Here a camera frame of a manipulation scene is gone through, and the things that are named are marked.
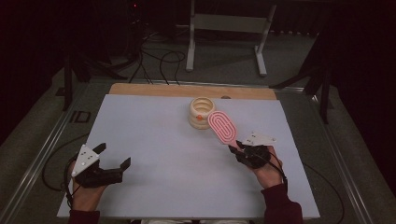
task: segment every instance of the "table leg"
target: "table leg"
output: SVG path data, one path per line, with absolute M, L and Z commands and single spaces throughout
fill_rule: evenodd
M 271 6 L 270 12 L 265 20 L 265 24 L 262 31 L 262 41 L 259 46 L 254 48 L 256 54 L 257 65 L 259 66 L 260 76 L 266 77 L 267 70 L 265 69 L 264 58 L 262 57 L 262 49 L 264 48 L 265 40 L 267 39 L 268 33 L 270 31 L 271 22 L 274 17 L 276 6 Z
M 194 67 L 195 41 L 194 41 L 194 18 L 195 18 L 195 0 L 191 0 L 191 16 L 190 16 L 190 44 L 189 52 L 187 53 L 187 72 L 191 72 Z

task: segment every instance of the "dark background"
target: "dark background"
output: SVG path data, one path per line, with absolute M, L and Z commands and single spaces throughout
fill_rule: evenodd
M 51 77 L 63 67 L 64 41 L 76 44 L 92 59 L 108 61 L 122 52 L 110 33 L 125 38 L 128 11 L 125 2 L 6 0 L 0 8 L 0 144 L 5 141 L 32 105 L 51 85 Z M 213 1 L 197 1 L 197 12 L 238 16 L 266 15 L 262 1 L 227 1 L 218 10 Z M 175 24 L 189 24 L 190 1 L 148 0 L 140 5 L 142 19 L 153 29 L 174 36 Z M 359 1 L 353 5 L 333 1 L 283 1 L 276 9 L 275 34 L 317 35 L 304 66 L 331 65 L 332 84 L 340 93 L 379 169 L 395 192 L 392 170 L 396 152 L 393 76 L 396 67 L 392 1 Z M 332 50 L 332 57 L 326 53 Z

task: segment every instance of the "hand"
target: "hand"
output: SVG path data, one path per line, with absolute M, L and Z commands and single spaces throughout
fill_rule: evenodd
M 69 173 L 73 171 L 75 166 L 75 161 L 70 165 Z M 107 186 L 101 186 L 94 189 L 85 189 L 80 186 L 75 178 L 73 179 L 73 210 L 91 212 L 95 211 L 97 205 L 99 204 L 100 198 Z
M 268 151 L 271 152 L 273 155 L 271 155 L 271 160 L 270 162 L 276 166 L 277 168 L 281 168 L 282 166 L 282 161 L 277 160 L 274 156 L 276 156 L 274 147 L 268 146 Z M 250 169 L 253 171 L 253 173 L 256 175 L 257 180 L 259 181 L 260 185 L 264 189 L 271 188 L 272 186 L 279 185 L 282 183 L 282 176 L 279 173 L 277 169 L 275 169 L 273 166 L 270 164 L 265 164 L 263 167 L 258 168 L 258 169 Z

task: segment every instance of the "red sleeve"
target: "red sleeve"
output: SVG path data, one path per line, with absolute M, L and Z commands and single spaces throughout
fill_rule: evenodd
M 303 224 L 303 211 L 298 203 L 292 202 L 283 184 L 263 189 L 267 208 L 264 213 L 265 224 Z
M 82 212 L 70 210 L 70 218 L 68 224 L 97 224 L 99 222 L 99 211 Z

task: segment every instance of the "white tabletop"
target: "white tabletop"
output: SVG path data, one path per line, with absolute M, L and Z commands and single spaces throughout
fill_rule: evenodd
M 117 168 L 128 157 L 123 182 L 108 187 L 98 210 L 102 217 L 235 219 L 262 217 L 262 189 L 211 130 L 188 122 L 190 97 L 107 95 L 87 145 L 106 143 L 101 168 Z M 213 99 L 238 130 L 277 139 L 289 196 L 303 217 L 319 217 L 303 165 L 279 101 Z M 58 217 L 68 217 L 62 202 Z

